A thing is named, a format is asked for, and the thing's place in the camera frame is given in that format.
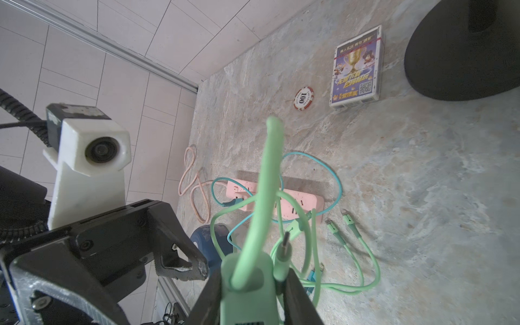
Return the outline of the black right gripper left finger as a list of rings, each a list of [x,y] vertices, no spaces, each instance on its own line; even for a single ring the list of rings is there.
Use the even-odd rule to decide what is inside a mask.
[[[186,325],[220,324],[220,303],[222,299],[222,273],[218,269],[212,273],[198,300],[185,321]]]

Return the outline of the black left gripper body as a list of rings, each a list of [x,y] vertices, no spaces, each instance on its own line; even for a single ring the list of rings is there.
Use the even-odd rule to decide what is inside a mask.
[[[127,324],[120,307],[146,280],[158,200],[48,230],[45,188],[1,170],[1,323]]]

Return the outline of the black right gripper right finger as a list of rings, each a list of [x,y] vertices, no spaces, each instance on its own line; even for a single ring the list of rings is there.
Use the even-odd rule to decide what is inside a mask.
[[[282,285],[284,323],[287,325],[323,325],[310,298],[293,269]]]

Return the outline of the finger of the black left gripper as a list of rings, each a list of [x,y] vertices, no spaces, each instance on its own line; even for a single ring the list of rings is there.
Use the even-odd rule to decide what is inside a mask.
[[[172,207],[156,201],[148,208],[149,242],[157,274],[180,281],[206,280],[207,259],[185,233]]]

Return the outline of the green power adapter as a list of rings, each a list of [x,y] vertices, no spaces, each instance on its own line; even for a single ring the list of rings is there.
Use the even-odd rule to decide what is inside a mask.
[[[238,253],[225,257],[221,264],[222,297],[220,324],[278,324],[279,314],[273,263],[262,252],[254,264],[253,273],[244,289],[231,286],[236,269]]]

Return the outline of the blue cordless meat grinder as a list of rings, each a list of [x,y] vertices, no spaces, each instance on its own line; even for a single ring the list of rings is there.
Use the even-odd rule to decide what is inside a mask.
[[[234,252],[234,247],[228,242],[227,236],[229,230],[223,223],[215,225],[215,235],[217,242],[221,247],[224,255],[229,255]],[[204,255],[208,262],[209,275],[219,269],[222,259],[218,255],[215,245],[211,240],[210,225],[198,227],[190,237],[191,241],[198,247],[199,251]]]

